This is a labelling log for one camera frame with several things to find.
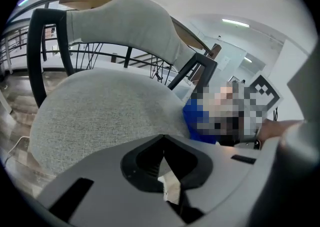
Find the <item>black slot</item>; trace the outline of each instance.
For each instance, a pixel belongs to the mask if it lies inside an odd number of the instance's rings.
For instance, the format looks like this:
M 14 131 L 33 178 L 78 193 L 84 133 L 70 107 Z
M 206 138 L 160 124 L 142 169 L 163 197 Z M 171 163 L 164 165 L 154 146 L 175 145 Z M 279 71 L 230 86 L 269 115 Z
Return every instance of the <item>black slot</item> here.
M 160 164 L 163 157 L 163 145 L 159 142 L 156 142 L 137 155 L 136 164 L 149 176 L 158 179 Z
M 244 163 L 248 163 L 253 165 L 256 162 L 255 158 L 252 157 L 246 157 L 246 156 L 241 156 L 241 155 L 233 155 L 231 157 L 231 159 L 235 160 L 235 161 L 240 161 L 240 162 L 244 162 Z
M 79 178 L 49 209 L 61 220 L 68 222 L 94 181 Z
M 180 182 L 198 164 L 198 159 L 194 154 L 171 141 L 165 143 L 164 157 Z

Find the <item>hand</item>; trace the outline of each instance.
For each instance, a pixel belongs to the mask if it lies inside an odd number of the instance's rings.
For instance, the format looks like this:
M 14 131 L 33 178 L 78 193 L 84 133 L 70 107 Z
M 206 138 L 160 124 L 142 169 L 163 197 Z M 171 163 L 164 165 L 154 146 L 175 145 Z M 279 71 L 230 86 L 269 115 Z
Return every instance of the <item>hand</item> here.
M 262 123 L 257 139 L 264 143 L 269 138 L 281 137 L 289 127 L 297 123 L 301 123 L 302 121 L 303 120 L 272 121 L 270 119 L 266 119 Z

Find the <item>gray upholstered chair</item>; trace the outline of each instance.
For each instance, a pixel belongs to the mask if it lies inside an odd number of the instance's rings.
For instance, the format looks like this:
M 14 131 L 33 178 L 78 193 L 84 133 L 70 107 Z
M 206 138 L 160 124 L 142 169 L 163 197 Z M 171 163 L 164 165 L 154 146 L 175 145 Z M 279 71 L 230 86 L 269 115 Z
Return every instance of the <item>gray upholstered chair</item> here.
M 56 24 L 68 78 L 47 97 L 41 75 L 44 25 Z M 111 43 L 157 56 L 179 71 L 165 86 L 149 77 L 117 70 L 75 73 L 69 46 Z M 124 67 L 128 66 L 127 54 Z M 30 151 L 58 174 L 85 156 L 155 134 L 188 137 L 182 101 L 171 91 L 191 68 L 205 66 L 194 93 L 206 86 L 216 63 L 190 49 L 177 35 L 170 15 L 150 0 L 112 0 L 89 10 L 36 9 L 27 39 L 27 66 L 39 111 L 30 132 Z

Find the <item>person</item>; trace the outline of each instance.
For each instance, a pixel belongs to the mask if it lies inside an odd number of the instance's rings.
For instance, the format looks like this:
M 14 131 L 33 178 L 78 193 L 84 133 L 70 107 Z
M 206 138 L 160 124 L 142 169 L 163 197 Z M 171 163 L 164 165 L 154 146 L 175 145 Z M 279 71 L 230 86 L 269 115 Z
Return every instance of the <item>person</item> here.
M 274 121 L 267 118 L 262 123 L 261 129 L 258 131 L 256 137 L 264 143 L 269 138 L 281 137 L 288 128 L 301 122 L 303 122 L 303 120 Z
M 190 98 L 183 108 L 184 120 L 192 140 L 233 146 L 239 141 L 256 137 L 261 144 L 272 137 L 280 137 L 287 128 L 300 120 L 272 121 L 251 116 L 263 105 L 249 105 L 243 100 L 243 84 L 227 83 L 216 93 L 203 92 L 201 99 Z

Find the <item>blue shirt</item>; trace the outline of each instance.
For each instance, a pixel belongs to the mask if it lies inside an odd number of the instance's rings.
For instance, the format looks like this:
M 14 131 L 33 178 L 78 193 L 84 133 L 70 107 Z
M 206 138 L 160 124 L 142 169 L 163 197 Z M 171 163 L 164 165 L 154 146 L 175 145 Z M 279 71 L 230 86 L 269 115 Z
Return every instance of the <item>blue shirt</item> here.
M 183 107 L 183 117 L 190 132 L 190 139 L 208 144 L 215 144 L 215 135 L 201 134 L 197 131 L 197 123 L 209 123 L 209 111 L 203 105 L 197 105 L 197 99 L 189 99 Z

